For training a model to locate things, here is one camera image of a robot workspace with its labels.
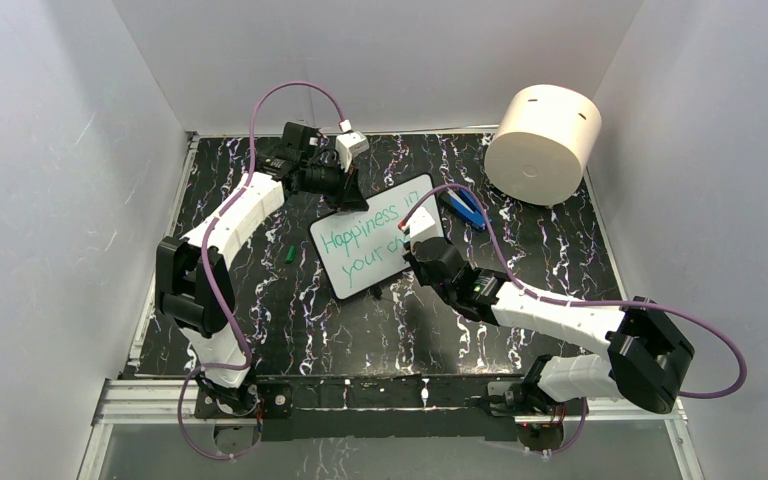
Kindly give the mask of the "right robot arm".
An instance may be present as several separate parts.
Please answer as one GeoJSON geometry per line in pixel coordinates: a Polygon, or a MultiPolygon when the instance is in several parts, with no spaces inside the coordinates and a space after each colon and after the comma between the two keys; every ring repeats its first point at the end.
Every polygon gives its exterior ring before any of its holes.
{"type": "Polygon", "coordinates": [[[672,411],[695,350],[656,304],[594,307],[550,292],[526,294],[503,273],[472,266],[443,237],[409,242],[405,258],[419,283],[466,319],[585,349],[575,357],[535,360],[511,407],[547,414],[569,400],[601,397],[655,414],[672,411]]]}

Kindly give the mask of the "white whiteboard black frame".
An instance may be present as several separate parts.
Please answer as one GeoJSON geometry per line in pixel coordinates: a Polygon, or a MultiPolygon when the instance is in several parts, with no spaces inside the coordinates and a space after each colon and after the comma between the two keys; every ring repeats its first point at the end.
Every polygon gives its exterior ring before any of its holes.
{"type": "Polygon", "coordinates": [[[336,299],[346,300],[410,268],[398,223],[433,187],[430,174],[419,174],[369,197],[365,212],[333,213],[310,225],[336,299]]]}

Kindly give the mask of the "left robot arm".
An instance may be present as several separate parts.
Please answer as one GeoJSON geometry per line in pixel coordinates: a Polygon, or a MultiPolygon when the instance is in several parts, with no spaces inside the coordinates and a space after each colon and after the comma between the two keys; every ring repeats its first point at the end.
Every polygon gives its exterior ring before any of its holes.
{"type": "Polygon", "coordinates": [[[365,211],[353,160],[369,148],[347,121],[328,140],[288,122],[276,143],[253,148],[240,183],[189,232],[167,236],[156,251],[154,306],[190,342],[194,379],[221,411],[246,416],[259,403],[253,356],[238,324],[228,268],[260,224],[297,193],[321,196],[337,212],[365,211]]]}

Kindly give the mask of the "cream cylindrical container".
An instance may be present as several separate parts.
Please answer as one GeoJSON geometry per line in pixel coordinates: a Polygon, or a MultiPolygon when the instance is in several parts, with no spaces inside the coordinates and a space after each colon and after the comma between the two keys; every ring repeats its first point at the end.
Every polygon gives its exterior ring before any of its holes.
{"type": "Polygon", "coordinates": [[[492,186],[522,202],[551,207],[579,188],[602,126],[585,95],[540,84],[511,100],[484,157],[492,186]]]}

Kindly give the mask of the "aluminium frame rail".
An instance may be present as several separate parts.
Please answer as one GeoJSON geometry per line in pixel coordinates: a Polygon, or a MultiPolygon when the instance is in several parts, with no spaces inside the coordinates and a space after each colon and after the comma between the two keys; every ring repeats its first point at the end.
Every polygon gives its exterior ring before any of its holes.
{"type": "Polygon", "coordinates": [[[510,375],[273,377],[264,418],[221,414],[177,380],[103,389],[82,479],[699,479],[681,408],[593,399],[493,417],[469,398],[510,375]]]}

